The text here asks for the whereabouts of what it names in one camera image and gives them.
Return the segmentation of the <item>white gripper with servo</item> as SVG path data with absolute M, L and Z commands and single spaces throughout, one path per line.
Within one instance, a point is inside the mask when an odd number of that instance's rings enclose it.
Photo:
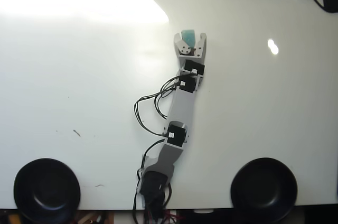
M 181 38 L 179 33 L 174 35 L 174 48 L 180 63 L 191 60 L 197 63 L 204 63 L 206 53 L 206 34 L 200 33 L 200 39 L 197 41 L 195 48 L 191 48 Z

